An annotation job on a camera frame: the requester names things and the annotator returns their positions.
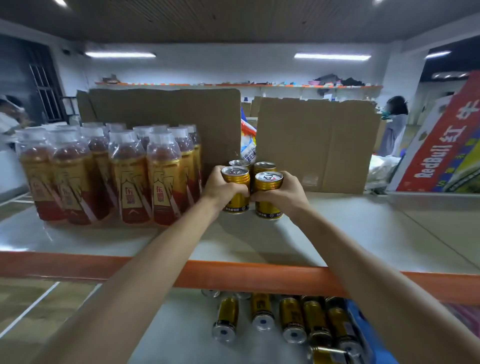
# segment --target white floor line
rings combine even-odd
[[[102,286],[102,283],[97,284],[95,287],[93,287],[92,291],[88,294],[87,298],[84,299],[82,304],[80,306],[83,306],[83,304],[94,294],[100,287]]]
[[[0,206],[6,205],[6,204],[8,204],[8,203],[10,203],[10,202],[13,202],[13,201],[15,201],[17,198],[22,198],[23,196],[26,196],[26,195],[28,195],[29,193],[30,193],[30,192],[27,192],[27,193],[25,193],[25,194],[21,194],[20,196],[15,196],[14,198],[11,198],[11,199],[8,200],[8,201],[2,202],[2,203],[0,204]]]
[[[50,292],[54,290],[55,287],[57,287],[60,284],[60,282],[55,282],[48,290],[46,290],[40,297],[36,299],[35,302],[33,302],[25,311],[22,312],[20,316],[18,316],[10,325],[8,325],[1,333],[0,333],[0,339],[3,338],[18,322],[26,315],[28,314],[41,300],[43,300]]]

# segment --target person in gray clothing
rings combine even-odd
[[[402,96],[394,96],[387,101],[382,119],[392,119],[387,122],[382,143],[377,151],[379,156],[394,155],[398,157],[400,142],[405,132],[408,119],[408,108]]]

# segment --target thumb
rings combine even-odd
[[[269,191],[258,191],[250,196],[250,201],[260,202],[274,202],[279,195],[279,190],[269,190]]]
[[[232,191],[232,194],[242,194],[245,197],[248,197],[250,195],[250,191],[248,190],[248,187],[245,184],[230,182],[228,186]]]

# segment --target white shelf surface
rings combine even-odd
[[[404,271],[480,274],[480,269],[392,206],[370,195],[307,193],[324,217],[387,263]],[[101,227],[48,226],[34,208],[0,222],[0,251],[133,256],[158,228],[132,228],[115,217]],[[326,266],[286,216],[277,221],[221,213],[190,259],[296,266]]]
[[[386,199],[480,268],[480,195],[404,193]]]
[[[307,363],[307,345],[288,344],[282,338],[275,301],[275,329],[257,331],[250,323],[250,301],[240,301],[235,340],[229,345],[214,340],[219,303],[219,298],[204,297],[199,290],[173,288],[128,363]]]

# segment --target tube light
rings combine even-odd
[[[294,58],[308,60],[342,60],[342,61],[366,61],[370,55],[357,54],[321,54],[321,53],[297,53]]]
[[[68,6],[64,0],[53,0],[53,1],[55,1],[60,6],[63,6],[64,8]]]
[[[92,58],[155,58],[153,53],[140,52],[85,52],[85,54]]]
[[[426,56],[425,59],[429,60],[430,58],[443,57],[443,56],[446,56],[447,54],[450,54],[450,53],[452,53],[451,50],[444,50],[442,52],[431,53],[428,56]]]

